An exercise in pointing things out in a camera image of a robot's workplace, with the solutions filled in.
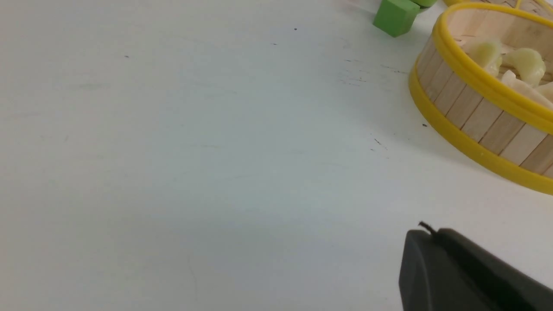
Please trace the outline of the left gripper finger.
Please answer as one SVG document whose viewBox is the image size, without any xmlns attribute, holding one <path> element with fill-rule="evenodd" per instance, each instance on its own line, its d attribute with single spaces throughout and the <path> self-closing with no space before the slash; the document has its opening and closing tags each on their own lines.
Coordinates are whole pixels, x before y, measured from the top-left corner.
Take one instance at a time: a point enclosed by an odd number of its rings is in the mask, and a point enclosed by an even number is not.
<svg viewBox="0 0 553 311">
<path fill-rule="evenodd" d="M 552 289 L 451 228 L 405 236 L 399 291 L 405 311 L 550 311 Z"/>
</svg>

